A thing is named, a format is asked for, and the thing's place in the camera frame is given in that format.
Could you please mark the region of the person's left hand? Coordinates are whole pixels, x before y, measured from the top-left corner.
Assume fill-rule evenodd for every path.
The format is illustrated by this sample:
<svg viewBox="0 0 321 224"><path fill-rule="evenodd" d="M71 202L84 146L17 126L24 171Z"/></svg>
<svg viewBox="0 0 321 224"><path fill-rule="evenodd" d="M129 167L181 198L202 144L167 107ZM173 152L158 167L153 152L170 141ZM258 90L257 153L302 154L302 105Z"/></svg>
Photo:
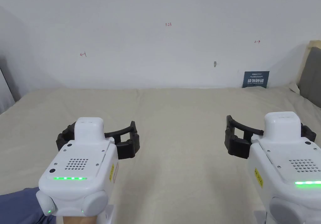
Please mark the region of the person's left hand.
<svg viewBox="0 0 321 224"><path fill-rule="evenodd" d="M64 216L63 223L64 224L96 224L97 216L90 217L72 217L72 216Z"/></svg>

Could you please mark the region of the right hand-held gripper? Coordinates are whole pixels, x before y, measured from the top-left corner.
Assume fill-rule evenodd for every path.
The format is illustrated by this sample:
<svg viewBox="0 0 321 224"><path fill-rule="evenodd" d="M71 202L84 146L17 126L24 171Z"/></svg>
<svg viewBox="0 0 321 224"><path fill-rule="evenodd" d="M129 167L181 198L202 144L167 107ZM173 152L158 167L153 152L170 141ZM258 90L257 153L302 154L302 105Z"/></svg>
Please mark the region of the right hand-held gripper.
<svg viewBox="0 0 321 224"><path fill-rule="evenodd" d="M320 224L321 150L316 133L294 112L268 113L264 120L263 131L226 116L228 154L248 158L267 224ZM243 138L235 129L244 132Z"/></svg>

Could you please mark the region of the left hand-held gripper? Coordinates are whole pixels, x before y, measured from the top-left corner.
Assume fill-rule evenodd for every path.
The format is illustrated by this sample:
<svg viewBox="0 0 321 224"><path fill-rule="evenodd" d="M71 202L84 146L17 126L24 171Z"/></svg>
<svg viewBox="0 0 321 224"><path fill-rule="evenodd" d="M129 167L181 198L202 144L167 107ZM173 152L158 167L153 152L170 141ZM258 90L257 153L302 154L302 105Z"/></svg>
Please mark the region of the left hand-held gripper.
<svg viewBox="0 0 321 224"><path fill-rule="evenodd" d="M128 134L130 139L121 141ZM103 119L81 117L58 134L58 154L39 179L36 193L46 216L97 216L98 224L113 224L109 203L118 159L134 158L140 149L134 121L124 129L104 133Z"/></svg>

